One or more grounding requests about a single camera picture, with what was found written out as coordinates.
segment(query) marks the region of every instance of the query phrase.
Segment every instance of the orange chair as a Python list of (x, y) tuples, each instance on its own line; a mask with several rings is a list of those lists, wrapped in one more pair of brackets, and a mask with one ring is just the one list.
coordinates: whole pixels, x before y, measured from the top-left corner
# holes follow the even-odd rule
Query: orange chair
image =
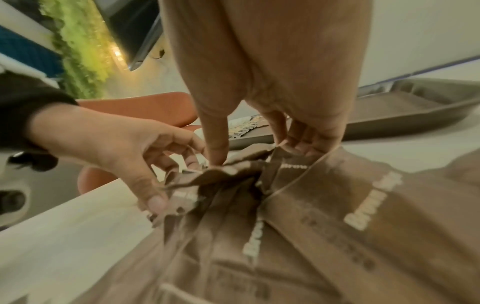
[[(172, 126), (194, 131), (190, 126), (198, 116), (190, 94), (171, 92), (123, 99), (78, 100), (85, 108), (136, 118), (154, 119)], [(78, 190), (85, 194), (118, 179), (110, 172), (85, 167), (78, 176)]]

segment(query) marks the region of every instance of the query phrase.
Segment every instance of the fingernail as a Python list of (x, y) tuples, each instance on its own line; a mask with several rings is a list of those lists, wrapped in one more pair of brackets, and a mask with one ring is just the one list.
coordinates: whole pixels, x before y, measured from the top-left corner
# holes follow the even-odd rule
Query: fingernail
[(147, 205), (154, 214), (161, 214), (167, 208), (167, 201), (159, 196), (154, 196), (148, 201)]

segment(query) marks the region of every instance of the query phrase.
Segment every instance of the tabletop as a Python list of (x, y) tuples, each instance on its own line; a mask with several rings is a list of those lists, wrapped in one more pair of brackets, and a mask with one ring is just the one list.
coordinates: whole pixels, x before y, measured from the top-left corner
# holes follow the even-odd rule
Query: tabletop
[[(418, 77), (480, 81), (480, 61)], [(437, 131), (345, 142), (344, 147), (407, 172), (443, 167), (480, 147), (480, 109)], [(185, 167), (179, 156), (173, 157)], [(135, 197), (121, 181), (9, 228), (0, 233), (0, 304), (27, 294), (30, 304), (70, 302), (150, 232), (146, 213), (138, 211)]]

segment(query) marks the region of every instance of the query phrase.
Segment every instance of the green foliage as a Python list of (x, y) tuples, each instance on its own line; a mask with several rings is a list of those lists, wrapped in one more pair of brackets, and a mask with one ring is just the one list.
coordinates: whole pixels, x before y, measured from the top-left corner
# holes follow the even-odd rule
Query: green foliage
[(64, 86), (76, 98), (100, 98), (112, 72), (112, 37), (93, 0), (40, 0), (55, 21), (53, 44), (62, 56)]

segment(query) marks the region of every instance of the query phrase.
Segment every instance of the blue panel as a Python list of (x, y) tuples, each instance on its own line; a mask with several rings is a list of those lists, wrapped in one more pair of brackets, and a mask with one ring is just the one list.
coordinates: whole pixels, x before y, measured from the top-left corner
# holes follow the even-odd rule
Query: blue panel
[(0, 26), (0, 53), (40, 70), (48, 77), (64, 72), (59, 54)]

